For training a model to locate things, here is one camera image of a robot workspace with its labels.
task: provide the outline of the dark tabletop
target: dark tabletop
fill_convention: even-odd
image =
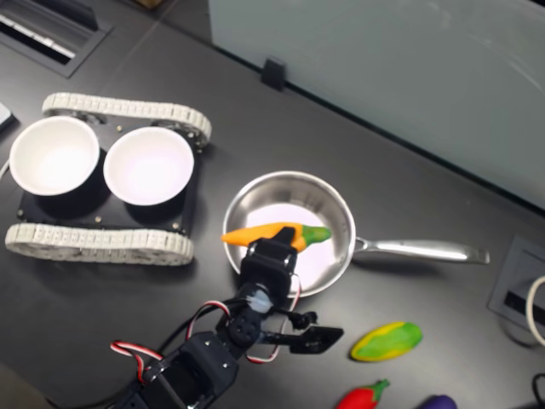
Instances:
[[[298,94],[261,85],[252,71],[185,36],[168,15],[158,21],[165,9],[145,14],[115,1],[96,8],[116,28],[69,80],[0,46],[0,101],[21,122],[0,135],[0,162],[56,91],[204,112],[214,131],[192,230],[196,261],[183,268],[44,262],[2,246],[2,362],[61,405],[116,391],[135,368],[109,342],[156,348],[202,302],[229,298],[235,284],[219,236],[230,200],[257,176],[302,170],[337,188],[362,237],[458,241],[488,248],[492,262],[353,262],[335,285],[300,304],[316,310],[321,324],[343,327],[343,339],[319,356],[284,351],[270,365],[242,362],[215,407],[328,408],[349,389],[385,377],[392,387],[382,407],[390,409],[413,408],[433,394],[451,395],[461,408],[531,402],[543,352],[510,341],[486,304],[514,235],[545,245],[541,217]],[[21,194],[11,176],[0,183],[0,232],[16,222]],[[347,358],[364,333],[395,320],[422,328],[413,352],[377,364]]]

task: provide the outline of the pan handle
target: pan handle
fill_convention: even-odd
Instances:
[[[427,258],[441,262],[465,262],[488,264],[491,260],[487,250],[477,249],[469,245],[459,245],[449,241],[436,240],[383,240],[369,241],[356,238],[358,251],[379,251],[382,253],[399,254]]]

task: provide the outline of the white bowl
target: white bowl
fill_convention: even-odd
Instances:
[[[82,185],[99,157],[99,142],[90,126],[71,117],[51,117],[20,133],[9,153],[9,168],[27,192],[54,196]]]
[[[104,177],[113,194],[131,205],[158,205],[182,191],[191,178],[193,152],[173,130],[148,127],[113,144]]]

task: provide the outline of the frying pan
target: frying pan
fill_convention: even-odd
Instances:
[[[352,213],[328,183],[302,172],[281,171],[254,179],[238,192],[227,209],[223,233],[273,222],[326,226],[331,239],[309,246],[297,257],[295,273],[301,296],[311,296],[335,283],[354,252],[380,251],[444,262],[487,264],[488,252],[468,245],[434,240],[370,241],[356,236]],[[227,258],[240,273],[246,248],[225,244]],[[296,292],[295,282],[290,295]]]

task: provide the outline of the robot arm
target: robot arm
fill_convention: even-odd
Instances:
[[[237,298],[246,303],[232,310],[216,332],[190,337],[174,352],[145,372],[146,384],[135,383],[114,409],[203,409],[235,382],[238,359],[256,343],[287,345],[294,354],[320,354],[344,333],[316,326],[315,313],[296,314],[281,308],[288,299],[297,250],[290,246],[293,228],[283,228],[272,239],[258,239],[241,264]],[[287,314],[301,335],[263,331],[272,314]]]

